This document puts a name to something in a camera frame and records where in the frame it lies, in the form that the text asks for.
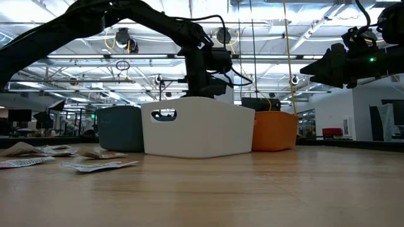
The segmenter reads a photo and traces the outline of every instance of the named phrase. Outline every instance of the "plastic bin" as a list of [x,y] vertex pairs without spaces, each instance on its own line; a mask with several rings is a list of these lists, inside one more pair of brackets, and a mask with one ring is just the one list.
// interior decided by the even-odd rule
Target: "plastic bin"
[[144,152],[141,110],[110,107],[96,111],[101,148],[120,152]]
[[256,112],[253,151],[281,151],[296,147],[299,118],[289,113]]
[[[175,109],[172,121],[152,117]],[[141,107],[145,153],[177,158],[213,158],[251,152],[254,110],[211,98],[187,97]]]

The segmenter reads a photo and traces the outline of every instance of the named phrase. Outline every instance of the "table surface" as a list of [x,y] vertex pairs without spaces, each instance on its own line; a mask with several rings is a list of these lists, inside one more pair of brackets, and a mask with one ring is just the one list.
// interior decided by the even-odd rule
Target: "table surface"
[[[86,174],[60,165],[134,160]],[[0,170],[0,226],[401,227],[403,177],[404,154],[321,146],[208,160],[57,158]]]

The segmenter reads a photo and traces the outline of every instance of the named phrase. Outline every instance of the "orange bin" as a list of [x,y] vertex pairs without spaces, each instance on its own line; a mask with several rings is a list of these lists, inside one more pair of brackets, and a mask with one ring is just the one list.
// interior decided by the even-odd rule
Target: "orange bin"
[[252,151],[281,151],[296,147],[299,118],[281,111],[256,112]]

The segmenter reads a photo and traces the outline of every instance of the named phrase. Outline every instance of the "teal bin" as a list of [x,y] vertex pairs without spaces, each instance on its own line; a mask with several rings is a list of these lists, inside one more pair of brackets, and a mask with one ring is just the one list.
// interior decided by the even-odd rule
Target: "teal bin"
[[96,111],[101,148],[140,153],[145,151],[141,110],[138,107],[109,107]]

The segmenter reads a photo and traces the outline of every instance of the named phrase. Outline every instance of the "ceiling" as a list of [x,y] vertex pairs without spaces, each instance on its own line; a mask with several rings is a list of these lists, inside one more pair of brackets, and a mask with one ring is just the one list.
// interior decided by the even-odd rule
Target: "ceiling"
[[[19,34],[39,26],[47,21],[62,15],[74,0],[2,0],[0,7],[0,45],[6,44]],[[198,18],[208,15],[221,15],[232,36],[232,46],[227,46],[233,54],[261,55],[259,61],[254,63],[252,59],[234,61],[234,68],[239,72],[257,77],[257,86],[260,90],[290,90],[289,66],[287,64],[286,39],[284,13],[282,1],[279,0],[146,0],[152,8],[164,11],[169,16],[186,18]],[[377,21],[380,12],[391,1],[361,0],[369,12],[372,23]],[[290,49],[292,55],[323,55],[331,44],[342,42],[340,36],[348,28],[365,25],[365,17],[351,0],[294,0],[287,1],[288,34],[290,37]],[[216,19],[198,22],[217,47],[216,31],[221,23]],[[147,54],[176,54],[180,50],[170,38],[130,20],[122,20],[120,23],[107,28],[104,32],[83,39],[74,40],[64,47],[56,50],[52,55],[93,55],[93,54],[124,54],[125,50],[117,45],[113,46],[114,34],[118,28],[129,28],[131,37],[139,46],[139,55]],[[269,59],[262,55],[279,55],[275,59]],[[13,79],[39,80],[46,79],[48,82],[39,83],[43,88],[55,90],[74,89],[85,90],[97,87],[106,90],[152,90],[156,88],[155,76],[161,75],[165,79],[179,79],[186,75],[184,59],[156,59],[142,57],[142,59],[127,60],[131,68],[120,72],[116,69],[116,62],[121,59],[105,60],[83,59],[71,56],[69,59],[53,59],[52,65],[46,62],[36,62],[27,67]],[[300,68],[313,60],[292,61],[291,72],[300,78],[300,89],[327,90],[325,86],[313,86],[308,84],[306,75],[300,75]],[[91,83],[79,83],[71,85],[60,83],[60,80],[70,78],[91,80]],[[109,82],[96,83],[95,80]],[[25,83],[12,83],[11,88],[32,89],[36,85]],[[184,90],[186,84],[172,83],[172,90]],[[131,103],[154,101],[153,93],[118,93],[107,98],[94,94],[78,94],[99,103],[126,100]],[[182,93],[173,93],[170,98],[180,97]],[[287,99],[288,94],[279,94],[279,97]]]

